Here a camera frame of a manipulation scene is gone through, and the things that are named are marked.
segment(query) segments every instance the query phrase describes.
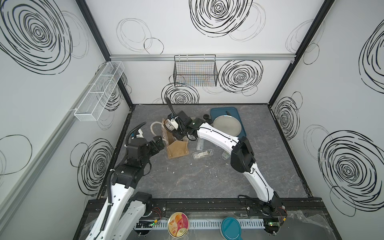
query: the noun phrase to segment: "aluminum rail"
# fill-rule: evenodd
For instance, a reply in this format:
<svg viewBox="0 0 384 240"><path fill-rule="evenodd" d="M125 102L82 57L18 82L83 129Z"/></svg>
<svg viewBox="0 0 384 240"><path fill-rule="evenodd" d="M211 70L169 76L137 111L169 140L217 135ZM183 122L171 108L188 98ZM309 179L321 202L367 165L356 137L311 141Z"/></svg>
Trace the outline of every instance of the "aluminum rail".
<svg viewBox="0 0 384 240"><path fill-rule="evenodd" d="M40 149L35 158L30 161L16 185L12 188L10 193L8 193L5 200L0 204L0 235L3 233L5 227L11 221L13 215L22 204L23 200L39 178L51 157L54 155L56 149L59 147L71 126L76 121L73 110L79 106L80 102L84 99L93 83L104 70L105 66L106 64L101 65L100 69L92 77L92 80L84 88L83 92L64 116L63 120L56 127L44 146Z"/></svg>
<svg viewBox="0 0 384 240"><path fill-rule="evenodd" d="M111 61L174 61L178 60L180 55L181 59L191 61L204 61L210 60L213 54L121 54L111 55ZM294 53L281 53L281 54L216 54L216 61L230 61L230 60L290 60L294 61L296 55Z"/></svg>

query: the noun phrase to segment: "black wire basket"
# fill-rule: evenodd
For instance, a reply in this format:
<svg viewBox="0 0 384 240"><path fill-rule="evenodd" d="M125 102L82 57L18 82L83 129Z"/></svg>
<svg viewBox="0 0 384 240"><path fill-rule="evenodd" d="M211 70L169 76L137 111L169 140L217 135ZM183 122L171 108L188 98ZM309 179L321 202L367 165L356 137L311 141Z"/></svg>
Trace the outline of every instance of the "black wire basket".
<svg viewBox="0 0 384 240"><path fill-rule="evenodd" d="M216 86L216 55L175 55L175 86Z"/></svg>

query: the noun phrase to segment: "white cable tray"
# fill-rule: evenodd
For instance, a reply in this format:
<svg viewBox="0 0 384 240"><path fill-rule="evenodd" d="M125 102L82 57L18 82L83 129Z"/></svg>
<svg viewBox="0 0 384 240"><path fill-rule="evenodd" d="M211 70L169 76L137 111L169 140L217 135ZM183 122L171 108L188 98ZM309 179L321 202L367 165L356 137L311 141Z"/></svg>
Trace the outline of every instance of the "white cable tray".
<svg viewBox="0 0 384 240"><path fill-rule="evenodd" d="M108 99L115 90L124 65L121 61L106 63L103 71L91 86L85 98L80 103L74 115L80 121L97 121L104 110Z"/></svg>
<svg viewBox="0 0 384 240"><path fill-rule="evenodd" d="M262 218L254 219L237 219L242 229L263 229L264 220ZM219 229L223 219L189 219L189 229L200 230L200 229ZM134 230L167 230L168 220L160 220L159 224L154 225L152 228L147 227L134 227Z"/></svg>

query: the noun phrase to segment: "teal lid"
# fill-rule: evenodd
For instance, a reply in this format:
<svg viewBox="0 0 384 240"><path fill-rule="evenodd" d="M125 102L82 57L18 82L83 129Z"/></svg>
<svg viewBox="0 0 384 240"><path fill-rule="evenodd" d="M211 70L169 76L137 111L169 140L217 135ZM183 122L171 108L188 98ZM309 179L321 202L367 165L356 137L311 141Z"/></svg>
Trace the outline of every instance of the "teal lid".
<svg viewBox="0 0 384 240"><path fill-rule="evenodd" d="M227 240L242 240L240 223L233 217L226 217L221 224L221 233Z"/></svg>

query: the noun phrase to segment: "red wire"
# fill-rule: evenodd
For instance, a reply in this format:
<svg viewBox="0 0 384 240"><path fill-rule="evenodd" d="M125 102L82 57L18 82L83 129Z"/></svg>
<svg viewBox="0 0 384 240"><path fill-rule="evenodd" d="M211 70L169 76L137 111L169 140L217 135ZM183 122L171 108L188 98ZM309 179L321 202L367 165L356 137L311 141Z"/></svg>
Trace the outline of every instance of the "red wire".
<svg viewBox="0 0 384 240"><path fill-rule="evenodd" d="M283 221L283 215L281 215L281 212L279 210L276 210L280 213L280 216L281 216L281 220Z"/></svg>
<svg viewBox="0 0 384 240"><path fill-rule="evenodd" d="M152 209L152 211L155 211L155 212L157 212L157 214L159 215L159 217L160 217L160 220L161 220L161 215L160 215L160 213L159 213L158 211L156 211L156 210L153 210L153 209Z"/></svg>
<svg viewBox="0 0 384 240"><path fill-rule="evenodd" d="M156 209L158 209L159 211L160 211L160 214L162 214L162 212L161 212L161 210L160 210L160 208L158 208L158 207L155 207Z"/></svg>
<svg viewBox="0 0 384 240"><path fill-rule="evenodd" d="M279 207L280 209L283 209L284 210L284 212L287 214L287 217L288 217L288 212L284 209L284 208L282 208L282 207Z"/></svg>

